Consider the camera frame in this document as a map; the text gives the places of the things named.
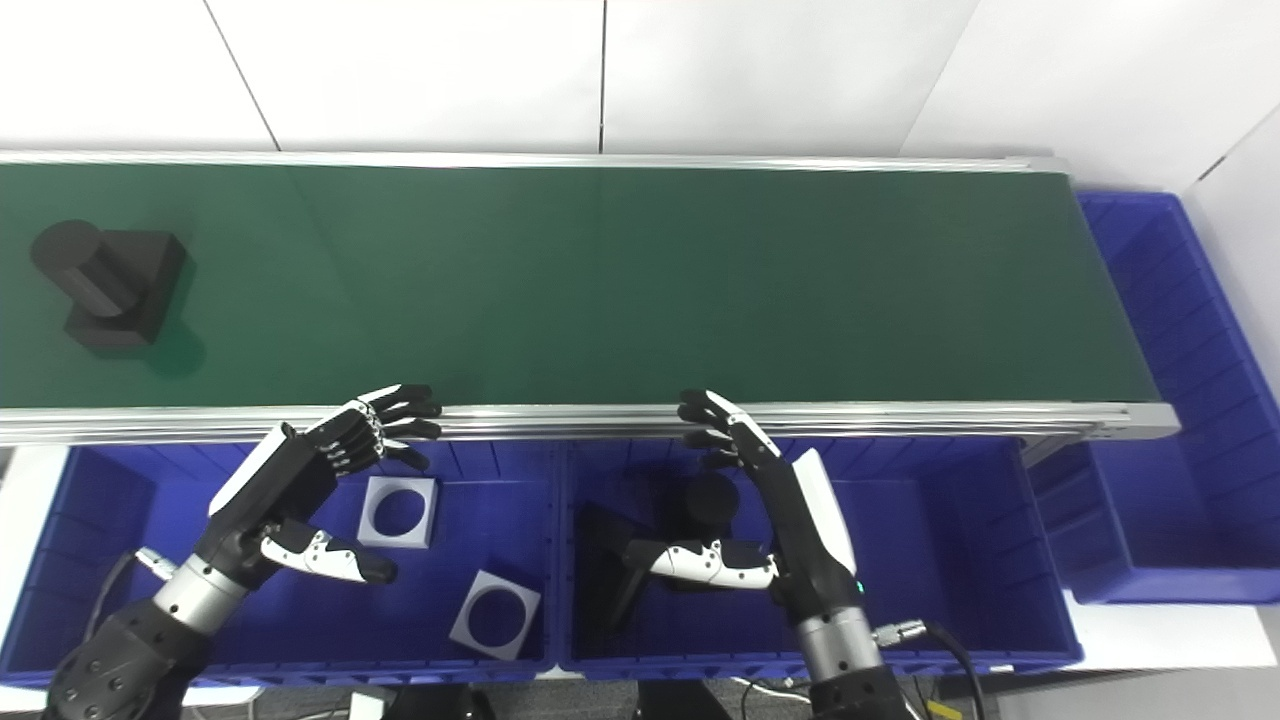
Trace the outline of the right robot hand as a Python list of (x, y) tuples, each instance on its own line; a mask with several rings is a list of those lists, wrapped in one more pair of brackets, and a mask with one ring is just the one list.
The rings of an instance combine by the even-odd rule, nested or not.
[(820, 455), (787, 460), (749, 413), (710, 389), (684, 391), (678, 416), (698, 425), (684, 441), (709, 451), (709, 468), (745, 471), (771, 523), (772, 551), (727, 539), (635, 538), (621, 550), (625, 565), (713, 588), (769, 591), (791, 624), (861, 611), (852, 542)]

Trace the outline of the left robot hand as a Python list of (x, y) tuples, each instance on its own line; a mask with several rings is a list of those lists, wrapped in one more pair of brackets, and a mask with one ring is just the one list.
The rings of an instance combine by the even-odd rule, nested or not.
[(360, 395), (303, 430), (273, 427), (215, 493), (192, 552), (197, 577), (257, 591), (280, 568), (362, 584), (389, 584), (389, 559), (315, 527), (340, 478), (384, 460), (426, 471), (413, 439), (438, 439), (442, 406), (429, 386)]

